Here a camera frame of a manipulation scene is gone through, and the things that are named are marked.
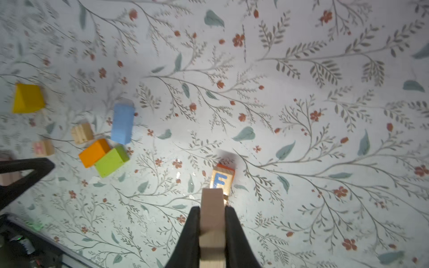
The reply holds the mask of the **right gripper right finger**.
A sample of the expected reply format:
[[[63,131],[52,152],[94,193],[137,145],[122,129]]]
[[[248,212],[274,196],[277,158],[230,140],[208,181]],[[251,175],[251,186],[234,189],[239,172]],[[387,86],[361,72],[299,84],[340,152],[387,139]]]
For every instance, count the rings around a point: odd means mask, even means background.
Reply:
[[[225,207],[226,267],[260,268],[234,208]]]

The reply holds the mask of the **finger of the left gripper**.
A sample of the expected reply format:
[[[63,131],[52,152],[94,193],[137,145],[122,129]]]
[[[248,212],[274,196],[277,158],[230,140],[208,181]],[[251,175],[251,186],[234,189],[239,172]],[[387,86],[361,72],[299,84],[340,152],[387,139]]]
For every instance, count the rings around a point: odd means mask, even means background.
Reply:
[[[54,168],[55,164],[45,157],[1,161],[1,175],[18,177],[16,181],[1,184],[1,210],[47,176]]]

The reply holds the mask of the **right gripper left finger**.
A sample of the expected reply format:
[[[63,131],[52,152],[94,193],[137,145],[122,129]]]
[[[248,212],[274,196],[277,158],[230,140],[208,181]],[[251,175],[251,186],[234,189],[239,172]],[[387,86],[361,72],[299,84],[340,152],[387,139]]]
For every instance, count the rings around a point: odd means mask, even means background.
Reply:
[[[199,268],[200,207],[192,207],[165,268]]]

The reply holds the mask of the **natural wood long block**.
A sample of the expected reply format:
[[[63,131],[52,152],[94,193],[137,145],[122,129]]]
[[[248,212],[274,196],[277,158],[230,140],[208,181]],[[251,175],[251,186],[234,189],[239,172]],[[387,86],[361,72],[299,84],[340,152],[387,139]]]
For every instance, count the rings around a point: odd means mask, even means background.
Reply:
[[[226,266],[226,221],[222,189],[204,189],[200,214],[200,267]]]

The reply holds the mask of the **wood letter F cube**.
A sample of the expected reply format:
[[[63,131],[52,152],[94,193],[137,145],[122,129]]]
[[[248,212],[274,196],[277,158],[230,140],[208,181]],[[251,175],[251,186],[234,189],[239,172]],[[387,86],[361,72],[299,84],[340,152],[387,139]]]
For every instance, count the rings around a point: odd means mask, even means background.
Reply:
[[[217,166],[213,167],[213,172],[210,181],[211,189],[222,189],[224,200],[228,200],[231,193],[232,182],[235,176],[235,171],[223,169]]]

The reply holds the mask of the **red rectangular block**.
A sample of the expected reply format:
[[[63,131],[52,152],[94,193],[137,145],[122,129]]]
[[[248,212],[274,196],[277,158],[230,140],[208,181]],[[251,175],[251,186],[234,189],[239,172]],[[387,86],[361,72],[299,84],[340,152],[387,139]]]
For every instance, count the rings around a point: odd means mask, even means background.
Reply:
[[[217,164],[217,167],[219,167],[219,168],[223,168],[223,169],[227,169],[227,170],[231,170],[231,171],[235,171],[235,169],[233,169],[233,168],[231,168],[231,167],[228,167],[228,166],[226,166],[226,165],[223,165],[223,164],[221,164],[221,163],[218,163]]]

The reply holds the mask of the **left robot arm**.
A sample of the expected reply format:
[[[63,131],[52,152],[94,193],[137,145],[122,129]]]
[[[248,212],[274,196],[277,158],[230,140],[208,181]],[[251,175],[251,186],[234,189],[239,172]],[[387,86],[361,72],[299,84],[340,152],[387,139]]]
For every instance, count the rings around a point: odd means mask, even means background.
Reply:
[[[47,158],[1,161],[1,209],[48,175],[55,164]],[[59,268],[61,251],[1,214],[2,268]]]

